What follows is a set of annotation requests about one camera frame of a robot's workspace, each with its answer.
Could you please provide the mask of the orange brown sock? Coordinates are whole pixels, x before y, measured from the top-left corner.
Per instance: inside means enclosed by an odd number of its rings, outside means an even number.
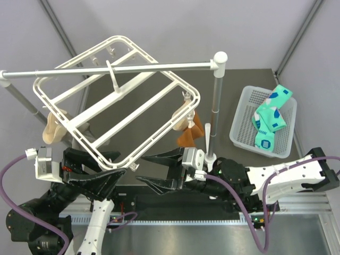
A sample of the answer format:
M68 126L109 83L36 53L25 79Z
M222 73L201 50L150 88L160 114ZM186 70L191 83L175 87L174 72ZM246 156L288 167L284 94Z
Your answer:
M205 130L196 111L188 115L186 120L187 125L183 129L183 133L177 139L177 145L179 147L195 147L194 141L204 137Z

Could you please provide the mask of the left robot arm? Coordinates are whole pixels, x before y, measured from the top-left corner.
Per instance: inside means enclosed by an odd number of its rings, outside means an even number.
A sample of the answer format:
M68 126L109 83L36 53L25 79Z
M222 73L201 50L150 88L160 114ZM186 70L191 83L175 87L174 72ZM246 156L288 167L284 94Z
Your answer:
M32 254L101 254L110 214L120 206L116 183L125 168L102 171L88 153L67 148L62 162L52 161L51 148L28 149L8 163L1 177L22 159L35 161L36 178L51 182L40 198L16 205L1 188L1 197L11 207L6 226L14 242L28 244ZM84 195L93 201L93 211L85 237L73 250L71 216L60 213Z

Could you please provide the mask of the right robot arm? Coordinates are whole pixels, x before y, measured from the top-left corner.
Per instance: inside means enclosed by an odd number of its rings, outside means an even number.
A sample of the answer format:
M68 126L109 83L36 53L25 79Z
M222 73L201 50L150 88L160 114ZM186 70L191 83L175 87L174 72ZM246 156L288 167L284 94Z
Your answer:
M143 159L168 167L166 179L136 177L158 195L197 192L249 213L291 194L324 192L339 187L338 173L330 169L327 164L330 158L321 148L313 148L296 161L261 167L246 167L224 157L213 157L209 161L204 151L195 147L180 147Z

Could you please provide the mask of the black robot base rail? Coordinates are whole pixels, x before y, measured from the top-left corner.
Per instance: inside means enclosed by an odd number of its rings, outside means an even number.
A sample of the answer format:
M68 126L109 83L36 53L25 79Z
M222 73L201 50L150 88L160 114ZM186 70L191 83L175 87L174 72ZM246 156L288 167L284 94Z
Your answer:
M236 202L212 200L207 195L194 192L156 194L145 185L120 185L116 187L115 213L138 213L137 220L234 220L241 212Z

